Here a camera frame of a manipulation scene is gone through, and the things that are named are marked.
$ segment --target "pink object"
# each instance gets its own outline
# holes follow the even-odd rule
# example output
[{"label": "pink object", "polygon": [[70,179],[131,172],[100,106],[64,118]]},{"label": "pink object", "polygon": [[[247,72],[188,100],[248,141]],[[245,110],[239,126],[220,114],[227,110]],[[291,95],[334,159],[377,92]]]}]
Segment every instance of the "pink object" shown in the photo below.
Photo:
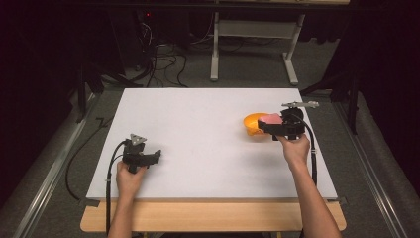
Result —
[{"label": "pink object", "polygon": [[282,124],[283,120],[277,113],[264,115],[259,118],[259,121],[265,122],[266,124]]}]

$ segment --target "electrical cable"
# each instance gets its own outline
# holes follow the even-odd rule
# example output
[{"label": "electrical cable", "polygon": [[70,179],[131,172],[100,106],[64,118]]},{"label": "electrical cable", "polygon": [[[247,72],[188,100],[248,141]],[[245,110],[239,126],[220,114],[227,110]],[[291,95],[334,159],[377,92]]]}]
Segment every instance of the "electrical cable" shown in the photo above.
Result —
[{"label": "electrical cable", "polygon": [[168,82],[169,82],[170,84],[172,84],[172,85],[180,86],[178,83],[171,81],[171,80],[167,77],[166,72],[167,72],[167,68],[166,68],[166,69],[164,70],[164,72],[163,72],[164,79],[166,79],[166,81],[168,81]]},{"label": "electrical cable", "polygon": [[156,71],[165,70],[165,69],[167,69],[168,67],[170,67],[170,66],[172,66],[172,65],[175,65],[175,63],[176,63],[176,57],[175,57],[175,56],[167,56],[167,57],[168,57],[168,58],[172,57],[172,58],[174,58],[174,60],[166,59],[165,57],[159,57],[159,60],[161,60],[161,61],[168,61],[168,62],[169,62],[169,64],[168,64],[168,65],[166,65],[165,67],[162,67],[162,68],[157,68],[157,69],[156,69]]},{"label": "electrical cable", "polygon": [[70,161],[67,164],[67,168],[65,169],[65,187],[67,188],[68,193],[70,193],[70,195],[76,199],[77,201],[81,201],[81,198],[78,197],[70,188],[69,182],[68,182],[68,173],[70,171],[70,167],[71,164],[73,163],[74,159],[76,158],[77,154],[81,151],[81,149],[83,149],[84,146],[86,146],[86,144],[93,138],[93,136],[96,135],[96,133],[98,133],[102,128],[106,127],[108,125],[109,122],[111,122],[114,119],[114,116],[112,116],[110,119],[108,119],[107,121],[105,121],[104,124],[102,124],[98,129],[96,129],[87,139],[86,141],[80,145],[79,148],[77,148],[76,152],[74,153],[74,155],[70,158]]},{"label": "electrical cable", "polygon": [[186,56],[184,56],[184,55],[180,55],[181,57],[183,57],[184,58],[184,64],[183,64],[183,66],[182,66],[182,70],[178,73],[178,75],[176,76],[176,80],[178,81],[178,83],[179,83],[179,85],[181,85],[181,86],[183,86],[183,87],[188,87],[187,85],[185,85],[185,84],[183,84],[182,82],[181,82],[181,80],[180,80],[180,75],[184,72],[184,70],[185,70],[185,66],[186,66]]},{"label": "electrical cable", "polygon": [[[236,39],[237,39],[237,37],[225,37],[225,39],[233,39],[233,40],[236,40]],[[244,45],[244,41],[241,41],[241,40],[240,40],[240,44],[239,44],[236,48],[234,48],[234,49],[232,49],[232,50],[224,50],[224,49],[221,47],[221,44],[219,44],[219,50],[220,50],[220,52],[232,53],[232,52],[235,52],[235,51],[239,50],[239,49],[240,49],[243,45]]]},{"label": "electrical cable", "polygon": [[114,162],[119,157],[121,157],[121,156],[118,156],[117,158],[115,157],[115,155],[117,154],[117,151],[120,149],[122,145],[127,145],[127,143],[129,143],[129,140],[122,141],[120,142],[120,144],[118,144],[117,148],[115,148],[115,151],[112,154],[112,158],[109,163],[108,174],[106,177],[106,234],[107,235],[111,227],[111,176],[112,176],[111,169]]},{"label": "electrical cable", "polygon": [[299,118],[298,116],[291,114],[293,117],[295,117],[296,119],[298,119],[303,125],[305,125],[308,133],[309,133],[309,138],[311,141],[311,165],[312,165],[312,180],[314,181],[315,185],[317,184],[317,176],[318,176],[318,171],[317,171],[317,166],[316,166],[316,150],[315,150],[315,139],[314,139],[314,135],[313,132],[311,130],[311,128],[309,127],[309,125],[302,120],[301,118]]},{"label": "electrical cable", "polygon": [[151,81],[154,78],[155,71],[157,69],[157,64],[158,64],[158,47],[155,47],[155,53],[154,53],[154,55],[155,55],[155,57],[154,57],[155,60],[152,60],[152,61],[154,61],[155,63],[152,62],[153,69],[152,69],[152,71],[150,73],[150,77],[149,77],[148,83],[146,84],[146,87],[149,87],[150,86]]},{"label": "electrical cable", "polygon": [[155,84],[156,84],[157,87],[161,87],[161,88],[164,87],[163,80],[161,80],[160,78],[158,78],[156,76],[154,76],[154,79],[155,79]]},{"label": "electrical cable", "polygon": [[247,39],[254,39],[254,38],[243,38],[242,41],[244,41],[244,43],[246,43],[247,45],[260,46],[260,47],[275,44],[276,42],[279,42],[280,40],[279,38],[271,38],[266,43],[257,43],[257,42],[247,41]]},{"label": "electrical cable", "polygon": [[207,33],[204,35],[204,37],[197,42],[190,43],[190,45],[196,45],[196,44],[199,44],[199,43],[202,43],[202,42],[206,42],[206,41],[213,38],[213,37],[207,38],[210,34],[211,27],[213,26],[213,20],[214,20],[214,14],[211,15],[210,24],[209,24],[209,27],[207,29]]},{"label": "electrical cable", "polygon": [[[147,57],[150,53],[150,48],[153,46],[152,39],[154,38],[154,35],[153,35],[153,32],[152,32],[152,28],[149,25],[147,25],[146,23],[141,23],[138,27],[145,28],[143,31],[136,32],[136,35],[137,35],[137,39],[139,40],[140,46],[143,49],[143,53]],[[136,84],[135,81],[138,81],[138,80],[141,80],[141,79],[145,78],[146,76],[150,75],[151,72],[153,72],[153,70],[154,70],[153,61],[152,61],[151,58],[147,59],[147,62],[145,62],[145,65],[146,66],[145,66],[145,69],[143,70],[143,72],[140,73],[139,75],[131,78],[131,79],[127,79],[125,76],[120,75],[120,74],[118,74],[118,76],[122,77],[124,79],[124,81],[127,81],[127,83],[129,83],[129,84],[127,84],[127,83],[126,84],[131,86],[131,87],[133,87],[133,86],[143,87],[141,84]],[[102,80],[104,82],[107,82],[107,83],[109,83],[111,85],[114,85],[114,86],[115,85],[126,86],[126,84],[122,84],[119,80],[114,81],[114,80],[109,80],[109,79],[106,79],[106,78],[102,78]]]}]

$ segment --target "metal rail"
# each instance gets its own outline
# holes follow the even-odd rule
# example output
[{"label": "metal rail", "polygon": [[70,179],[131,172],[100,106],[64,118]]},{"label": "metal rail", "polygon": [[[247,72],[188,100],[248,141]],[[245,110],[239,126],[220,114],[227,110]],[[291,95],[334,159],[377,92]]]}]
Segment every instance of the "metal rail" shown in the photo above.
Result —
[{"label": "metal rail", "polygon": [[333,107],[336,110],[337,115],[342,119],[347,133],[349,134],[353,145],[359,155],[359,163],[362,167],[362,170],[367,178],[367,184],[373,194],[374,199],[376,200],[377,206],[382,213],[382,216],[386,222],[386,225],[389,228],[389,231],[392,234],[392,237],[395,238],[406,238],[408,237],[404,227],[402,226],[397,214],[395,213],[394,206],[380,184],[379,179],[376,176],[373,166],[371,165],[368,155],[366,154],[362,143],[360,142],[358,136],[354,135],[351,128],[345,123],[347,121],[347,116],[345,109],[341,103],[333,103]]},{"label": "metal rail", "polygon": [[241,3],[156,3],[156,2],[99,2],[71,1],[57,3],[62,7],[105,8],[105,9],[148,9],[159,11],[206,11],[206,12],[275,12],[275,13],[341,13],[341,14],[374,14],[386,9],[386,4],[372,7],[358,7],[344,4],[313,4],[296,1],[296,3],[241,2]]},{"label": "metal rail", "polygon": [[31,237],[32,233],[34,232],[38,221],[41,218],[41,215],[44,212],[50,198],[53,195],[56,185],[60,179],[60,176],[65,171],[66,165],[68,164],[69,156],[71,147],[73,146],[74,142],[77,140],[78,136],[80,135],[81,131],[86,124],[86,118],[88,118],[89,114],[91,113],[92,109],[98,102],[99,96],[94,96],[91,94],[89,97],[90,105],[87,110],[86,116],[84,119],[77,124],[73,133],[71,134],[68,142],[65,144],[64,148],[55,158],[52,167],[50,168],[49,173],[47,174],[46,178],[43,181],[40,189],[38,190],[37,194],[34,197],[30,207],[28,208],[25,216],[21,220],[17,230],[15,231],[14,238],[24,238],[24,237]]}]

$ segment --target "black curtain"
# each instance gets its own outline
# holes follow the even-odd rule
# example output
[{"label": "black curtain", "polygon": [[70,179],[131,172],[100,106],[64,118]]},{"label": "black curtain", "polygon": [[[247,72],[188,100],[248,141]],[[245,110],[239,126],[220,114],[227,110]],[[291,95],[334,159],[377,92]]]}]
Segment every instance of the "black curtain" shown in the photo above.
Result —
[{"label": "black curtain", "polygon": [[420,194],[419,8],[414,0],[379,1],[378,6],[380,11],[353,15],[323,78],[338,79],[324,87],[334,88],[341,100],[352,82],[359,84],[385,141]]},{"label": "black curtain", "polygon": [[46,2],[0,5],[0,207],[71,110],[76,66],[59,23]]}]

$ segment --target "metal frame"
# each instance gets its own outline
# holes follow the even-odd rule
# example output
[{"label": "metal frame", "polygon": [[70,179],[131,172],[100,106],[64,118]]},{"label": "metal frame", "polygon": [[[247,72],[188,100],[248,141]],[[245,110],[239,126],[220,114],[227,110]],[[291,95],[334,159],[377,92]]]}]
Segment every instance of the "metal frame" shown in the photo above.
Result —
[{"label": "metal frame", "polygon": [[63,7],[75,8],[105,8],[105,9],[118,9],[118,8],[141,8],[159,11],[204,11],[204,12],[235,12],[235,11],[265,11],[275,13],[340,13],[340,14],[372,14],[383,11],[382,6],[374,7],[357,7],[349,6],[348,4],[313,4],[310,1],[292,1],[283,3],[274,2],[243,2],[243,3],[157,3],[157,2],[103,2],[103,1],[71,1],[64,0],[58,3]]},{"label": "metal frame", "polygon": [[257,38],[290,39],[287,53],[282,54],[282,59],[287,70],[290,84],[297,85],[298,80],[291,62],[297,40],[302,29],[305,15],[299,15],[296,22],[255,22],[220,20],[219,13],[214,16],[213,54],[211,58],[210,80],[219,79],[219,36],[239,36]]},{"label": "metal frame", "polygon": [[355,146],[355,149],[359,155],[359,163],[361,165],[362,171],[365,174],[365,177],[367,178],[367,184],[371,190],[371,193],[373,194],[374,199],[376,200],[377,206],[382,213],[383,219],[385,220],[386,225],[392,234],[392,237],[407,238],[407,233],[405,232],[405,229],[395,212],[394,205],[380,184],[379,178],[376,176],[374,168],[370,163],[362,143],[360,142],[358,136],[353,133],[352,129],[346,123],[347,116],[343,105],[339,102],[336,102],[333,103],[333,106],[337,115],[341,118],[341,121],[343,122],[343,125],[345,126],[353,145]]},{"label": "metal frame", "polygon": [[44,179],[43,184],[41,185],[25,216],[16,229],[15,234],[13,235],[14,238],[32,236],[32,233],[34,232],[37,223],[44,212],[44,209],[47,207],[47,204],[53,195],[55,187],[59,182],[60,176],[64,172],[66,165],[69,162],[68,155],[70,150],[84,128],[84,125],[86,124],[86,118],[88,118],[98,100],[99,95],[94,95],[93,93],[90,94],[88,100],[90,103],[86,112],[86,117],[84,117],[83,120],[75,126],[73,133],[71,134],[70,138],[68,138],[68,142],[55,158],[55,161],[52,164],[52,167],[50,168],[46,178]]}]

